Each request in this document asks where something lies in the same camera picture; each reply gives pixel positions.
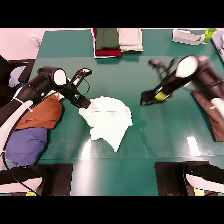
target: yellow label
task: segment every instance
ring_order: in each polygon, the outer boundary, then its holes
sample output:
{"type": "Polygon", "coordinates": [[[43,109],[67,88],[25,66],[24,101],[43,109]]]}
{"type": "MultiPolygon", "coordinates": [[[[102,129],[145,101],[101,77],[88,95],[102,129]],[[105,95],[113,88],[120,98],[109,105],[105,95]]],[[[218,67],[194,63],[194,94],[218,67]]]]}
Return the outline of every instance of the yellow label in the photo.
{"type": "Polygon", "coordinates": [[[198,188],[194,188],[194,195],[195,196],[205,196],[204,190],[200,190],[198,188]]]}
{"type": "Polygon", "coordinates": [[[165,100],[167,97],[168,97],[168,95],[166,95],[166,94],[163,93],[163,92],[159,92],[159,93],[155,96],[155,98],[156,98],[157,100],[165,100]]]}
{"type": "Polygon", "coordinates": [[[36,195],[34,192],[31,192],[31,191],[30,191],[30,192],[27,192],[27,193],[26,193],[26,196],[37,196],[37,195],[36,195]]]}

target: black chair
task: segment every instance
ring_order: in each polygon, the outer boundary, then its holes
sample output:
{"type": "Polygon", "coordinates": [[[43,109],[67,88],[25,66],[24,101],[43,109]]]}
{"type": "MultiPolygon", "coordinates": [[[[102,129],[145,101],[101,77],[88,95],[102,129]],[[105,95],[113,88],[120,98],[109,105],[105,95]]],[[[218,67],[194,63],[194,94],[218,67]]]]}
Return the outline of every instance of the black chair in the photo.
{"type": "Polygon", "coordinates": [[[7,61],[0,55],[0,108],[10,102],[16,92],[16,87],[9,87],[10,73],[13,69],[26,66],[19,77],[19,82],[27,83],[29,81],[35,59],[9,60],[7,61]]]}

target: white circular joint cover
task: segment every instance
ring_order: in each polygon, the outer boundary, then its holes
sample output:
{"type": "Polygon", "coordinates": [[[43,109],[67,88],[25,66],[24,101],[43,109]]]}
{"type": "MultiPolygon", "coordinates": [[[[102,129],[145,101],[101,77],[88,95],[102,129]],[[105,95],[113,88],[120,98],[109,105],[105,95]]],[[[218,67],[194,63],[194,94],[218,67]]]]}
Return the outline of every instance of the white circular joint cover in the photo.
{"type": "Polygon", "coordinates": [[[54,73],[54,82],[59,85],[65,85],[66,84],[66,74],[65,71],[62,69],[58,69],[55,73],[54,73]]]}
{"type": "Polygon", "coordinates": [[[177,66],[176,77],[186,78],[198,68],[198,59],[194,56],[184,58],[177,66]]]}

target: dark brown cloth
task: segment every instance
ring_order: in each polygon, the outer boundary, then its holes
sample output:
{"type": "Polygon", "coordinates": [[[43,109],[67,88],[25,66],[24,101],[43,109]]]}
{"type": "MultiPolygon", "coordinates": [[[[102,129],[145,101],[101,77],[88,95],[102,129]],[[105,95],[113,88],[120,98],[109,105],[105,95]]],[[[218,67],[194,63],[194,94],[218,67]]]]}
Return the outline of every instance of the dark brown cloth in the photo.
{"type": "Polygon", "coordinates": [[[224,141],[224,119],[214,105],[209,102],[200,92],[194,91],[193,95],[204,111],[207,113],[209,122],[217,142],[224,141]]]}
{"type": "Polygon", "coordinates": [[[50,96],[28,112],[18,123],[16,129],[53,129],[62,114],[62,105],[56,96],[50,96]]]}

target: navy blue cloth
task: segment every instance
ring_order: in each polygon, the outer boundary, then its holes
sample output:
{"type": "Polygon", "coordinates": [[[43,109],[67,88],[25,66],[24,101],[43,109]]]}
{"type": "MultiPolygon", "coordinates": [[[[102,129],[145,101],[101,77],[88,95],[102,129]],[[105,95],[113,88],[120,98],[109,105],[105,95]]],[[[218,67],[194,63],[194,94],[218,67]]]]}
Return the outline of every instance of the navy blue cloth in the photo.
{"type": "Polygon", "coordinates": [[[14,131],[6,146],[6,159],[16,166],[34,165],[47,143],[46,128],[14,131]]]}

